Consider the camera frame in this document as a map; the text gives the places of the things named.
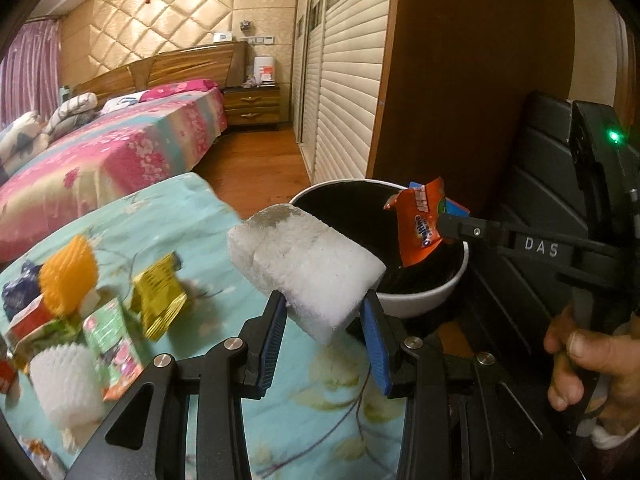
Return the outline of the person's right hand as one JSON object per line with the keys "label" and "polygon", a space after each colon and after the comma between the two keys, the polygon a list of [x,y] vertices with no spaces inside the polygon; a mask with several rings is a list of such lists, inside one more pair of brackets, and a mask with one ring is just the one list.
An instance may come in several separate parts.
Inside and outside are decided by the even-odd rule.
{"label": "person's right hand", "polygon": [[549,402],[562,412],[577,404],[585,388],[576,366],[611,377],[600,423],[609,434],[625,437],[639,427],[639,318],[630,318],[621,335],[593,333],[578,327],[568,304],[551,322],[544,348],[554,356]]}

